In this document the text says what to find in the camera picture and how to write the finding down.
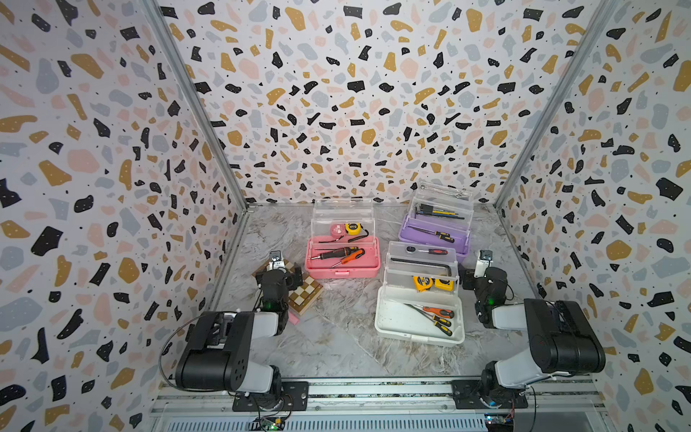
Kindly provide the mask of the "white toolbox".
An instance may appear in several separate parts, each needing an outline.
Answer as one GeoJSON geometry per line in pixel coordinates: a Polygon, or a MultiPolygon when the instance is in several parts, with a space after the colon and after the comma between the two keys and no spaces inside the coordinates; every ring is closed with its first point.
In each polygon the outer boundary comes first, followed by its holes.
{"type": "Polygon", "coordinates": [[[385,261],[383,285],[378,291],[374,318],[375,329],[384,338],[439,347],[455,347],[462,344],[465,340],[465,329],[462,301],[458,293],[460,277],[455,251],[444,248],[449,251],[446,256],[410,254],[406,252],[408,246],[441,248],[401,241],[390,243],[385,261]],[[394,257],[447,264],[451,266],[453,275],[445,275],[441,268],[392,263],[390,260],[394,257]],[[434,280],[436,278],[451,279],[455,281],[455,289],[449,293],[433,286],[428,291],[418,292],[413,282],[414,276],[426,276],[434,280]],[[450,320],[453,336],[447,337],[435,328],[431,321],[408,307],[409,304],[453,310],[455,317],[450,320]]]}

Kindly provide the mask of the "pink toolbox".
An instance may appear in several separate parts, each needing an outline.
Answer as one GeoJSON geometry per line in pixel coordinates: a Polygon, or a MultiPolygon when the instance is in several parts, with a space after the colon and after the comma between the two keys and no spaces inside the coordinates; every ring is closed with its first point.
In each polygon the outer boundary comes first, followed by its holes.
{"type": "Polygon", "coordinates": [[[315,279],[374,278],[381,268],[374,204],[369,199],[315,203],[305,268],[315,279]]]}

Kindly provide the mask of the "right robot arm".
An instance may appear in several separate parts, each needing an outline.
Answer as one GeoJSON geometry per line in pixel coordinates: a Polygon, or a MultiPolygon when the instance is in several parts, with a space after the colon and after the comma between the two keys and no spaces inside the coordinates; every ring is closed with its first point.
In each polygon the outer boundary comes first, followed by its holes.
{"type": "Polygon", "coordinates": [[[485,328],[527,332],[528,348],[486,365],[480,378],[484,394],[604,370],[605,349],[577,302],[525,299],[509,304],[507,272],[494,266],[465,270],[461,286],[475,294],[475,314],[485,328]]]}

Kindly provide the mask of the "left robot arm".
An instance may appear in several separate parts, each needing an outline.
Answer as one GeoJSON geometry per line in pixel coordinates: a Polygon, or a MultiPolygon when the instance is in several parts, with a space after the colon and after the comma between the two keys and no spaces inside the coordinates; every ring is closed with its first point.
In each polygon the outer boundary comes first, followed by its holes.
{"type": "Polygon", "coordinates": [[[283,396],[280,370],[250,360],[252,342],[281,335],[289,321],[290,293],[302,270],[275,268],[257,274],[261,296],[252,311],[208,311],[196,320],[176,367],[176,387],[187,392],[283,396]]]}

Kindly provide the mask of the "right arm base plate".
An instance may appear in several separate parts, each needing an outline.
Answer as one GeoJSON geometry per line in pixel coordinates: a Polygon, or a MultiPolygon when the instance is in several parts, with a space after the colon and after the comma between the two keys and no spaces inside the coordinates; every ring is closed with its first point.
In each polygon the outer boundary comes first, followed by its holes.
{"type": "Polygon", "coordinates": [[[451,381],[451,396],[457,410],[527,409],[525,391],[476,380],[451,381]]]}

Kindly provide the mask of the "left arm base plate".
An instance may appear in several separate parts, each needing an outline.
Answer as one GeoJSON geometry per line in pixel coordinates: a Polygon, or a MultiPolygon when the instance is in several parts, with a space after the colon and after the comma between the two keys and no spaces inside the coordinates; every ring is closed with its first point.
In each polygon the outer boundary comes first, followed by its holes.
{"type": "Polygon", "coordinates": [[[233,412],[305,411],[308,406],[310,384],[307,381],[288,381],[272,385],[269,392],[243,392],[235,396],[233,412]]]}

